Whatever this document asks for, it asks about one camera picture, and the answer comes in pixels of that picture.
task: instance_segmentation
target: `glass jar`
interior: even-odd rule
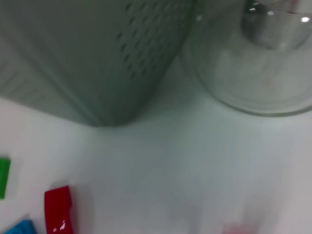
[[[203,86],[250,114],[312,109],[312,15],[294,9],[289,0],[248,0],[209,19],[191,45]]]

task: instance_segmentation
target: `red plastic piece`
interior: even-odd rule
[[[73,234],[69,210],[72,199],[68,186],[44,194],[45,225],[47,234]]]

